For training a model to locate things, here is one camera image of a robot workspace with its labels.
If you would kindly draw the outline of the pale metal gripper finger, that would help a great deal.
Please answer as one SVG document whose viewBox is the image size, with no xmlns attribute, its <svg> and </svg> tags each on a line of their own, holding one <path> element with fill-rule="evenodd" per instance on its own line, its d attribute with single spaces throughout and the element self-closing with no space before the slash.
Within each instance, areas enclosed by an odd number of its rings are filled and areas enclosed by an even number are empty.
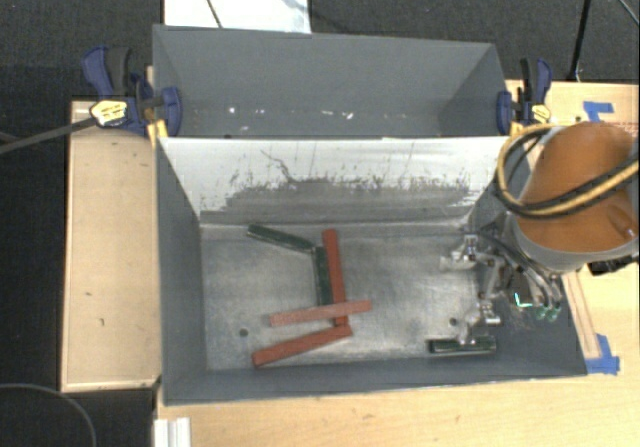
<svg viewBox="0 0 640 447">
<path fill-rule="evenodd" d="M 489 328 L 502 325 L 502 319 L 490 300 L 478 300 L 466 312 L 457 333 L 462 347 L 495 347 L 496 338 Z"/>
<path fill-rule="evenodd" d="M 479 263 L 479 237 L 475 234 L 465 234 L 462 243 L 447 256 L 441 256 L 439 269 L 441 271 L 466 271 Z"/>
</svg>

